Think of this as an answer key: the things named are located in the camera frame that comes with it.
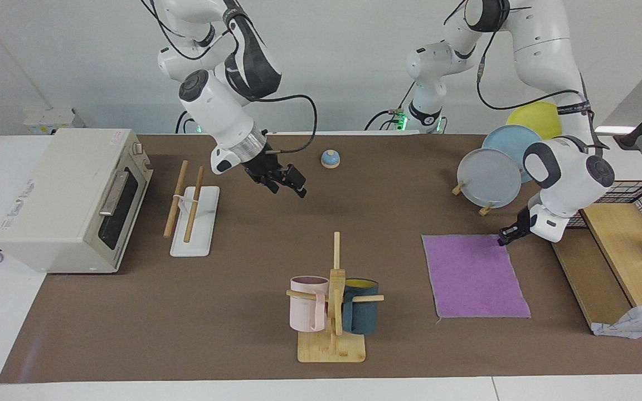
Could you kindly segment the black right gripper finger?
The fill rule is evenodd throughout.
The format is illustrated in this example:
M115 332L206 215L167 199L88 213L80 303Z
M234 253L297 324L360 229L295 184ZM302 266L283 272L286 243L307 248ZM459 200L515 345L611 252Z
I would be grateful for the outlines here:
M283 168L283 185L292 189L303 189L305 181L305 176L293 164Z
M285 186L294 191L299 198L305 198L307 190L305 189L305 180L300 181L274 181L274 193L276 194L280 186Z

